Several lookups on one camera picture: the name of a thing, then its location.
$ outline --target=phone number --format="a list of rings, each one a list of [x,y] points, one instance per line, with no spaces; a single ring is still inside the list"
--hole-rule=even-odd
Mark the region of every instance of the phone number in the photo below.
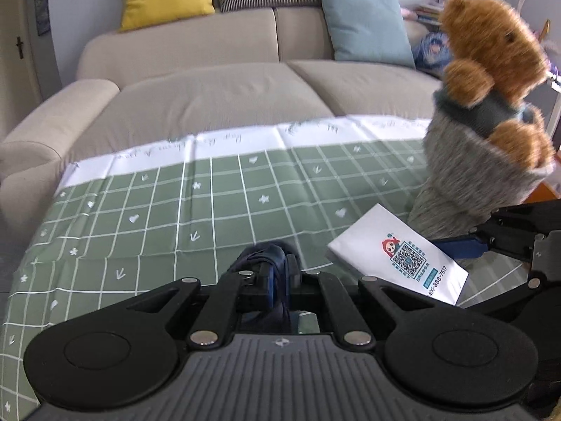
[[[429,296],[432,296],[434,294],[434,291],[437,289],[437,286],[440,284],[440,282],[444,278],[444,274],[446,274],[447,270],[448,269],[446,268],[446,266],[443,266],[441,272],[434,278],[433,285],[430,287],[430,289],[428,291]]]

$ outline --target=teddy bear ear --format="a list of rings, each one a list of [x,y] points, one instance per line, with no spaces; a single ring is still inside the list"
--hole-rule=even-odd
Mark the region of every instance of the teddy bear ear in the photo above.
[[[442,24],[448,25],[457,21],[467,8],[468,0],[448,0],[440,15]]]

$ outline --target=green plaid blanket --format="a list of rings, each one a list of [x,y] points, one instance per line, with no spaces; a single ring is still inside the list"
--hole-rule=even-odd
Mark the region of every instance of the green plaid blanket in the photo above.
[[[69,166],[15,274],[1,336],[2,418],[37,405],[22,357],[44,328],[178,278],[214,284],[248,245],[284,239],[303,268],[352,279],[326,246],[377,203],[406,219],[427,179],[427,124],[354,116],[243,128]],[[460,305],[523,283],[516,261],[486,258]],[[315,328],[313,315],[301,323]]]

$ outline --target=sofa backrest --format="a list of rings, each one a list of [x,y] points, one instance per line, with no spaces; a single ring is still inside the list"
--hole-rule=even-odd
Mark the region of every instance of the sofa backrest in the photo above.
[[[412,45],[427,33],[416,22],[406,28]],[[311,59],[333,59],[320,8],[251,9],[98,36],[83,50],[76,76],[123,89],[196,67]]]

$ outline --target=qr code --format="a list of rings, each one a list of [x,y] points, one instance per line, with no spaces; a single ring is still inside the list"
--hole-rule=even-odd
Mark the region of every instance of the qr code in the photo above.
[[[426,263],[426,258],[417,253],[408,243],[404,242],[393,256],[392,262],[398,269],[403,271],[405,275],[415,277],[417,272],[421,270]]]

